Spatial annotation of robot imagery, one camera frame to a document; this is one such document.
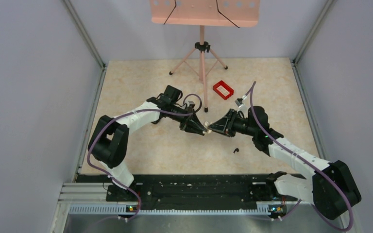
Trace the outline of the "beige earbud charging case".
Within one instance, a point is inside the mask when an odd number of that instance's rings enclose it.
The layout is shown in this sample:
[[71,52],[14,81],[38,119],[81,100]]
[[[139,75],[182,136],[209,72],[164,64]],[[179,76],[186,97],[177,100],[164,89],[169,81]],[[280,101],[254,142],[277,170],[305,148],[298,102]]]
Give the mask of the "beige earbud charging case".
[[209,121],[205,121],[204,122],[204,126],[205,126],[205,128],[206,128],[206,131],[205,131],[205,134],[210,134],[211,132],[212,132],[212,130],[209,128],[209,126],[210,126],[210,122]]

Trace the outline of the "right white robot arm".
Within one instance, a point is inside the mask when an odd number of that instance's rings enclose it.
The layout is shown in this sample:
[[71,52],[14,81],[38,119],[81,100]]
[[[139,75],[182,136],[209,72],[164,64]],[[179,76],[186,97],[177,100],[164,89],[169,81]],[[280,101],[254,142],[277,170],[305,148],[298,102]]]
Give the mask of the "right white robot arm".
[[237,133],[251,136],[259,151],[286,163],[302,175],[302,178],[298,178],[285,172],[271,174],[265,187],[265,193],[271,200],[278,200],[282,196],[295,197],[312,204],[323,217],[330,220],[361,202],[361,193],[344,162],[329,162],[295,146],[271,128],[268,120],[264,108],[255,106],[248,109],[247,118],[230,109],[208,127],[227,137],[234,137]]

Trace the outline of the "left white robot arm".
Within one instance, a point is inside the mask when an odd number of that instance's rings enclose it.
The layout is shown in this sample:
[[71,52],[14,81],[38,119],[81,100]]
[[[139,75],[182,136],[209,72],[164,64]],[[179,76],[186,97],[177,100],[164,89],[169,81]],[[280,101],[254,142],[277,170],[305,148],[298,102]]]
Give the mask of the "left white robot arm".
[[124,161],[132,133],[165,117],[178,122],[180,130],[186,133],[206,133],[207,129],[196,115],[195,104],[177,103],[182,96],[181,90],[167,85],[163,93],[148,98],[139,107],[120,116],[104,115],[98,120],[88,144],[87,161],[94,157],[102,164],[100,170],[118,186],[118,195],[122,199],[128,201],[136,196],[136,187],[132,184],[134,177]]

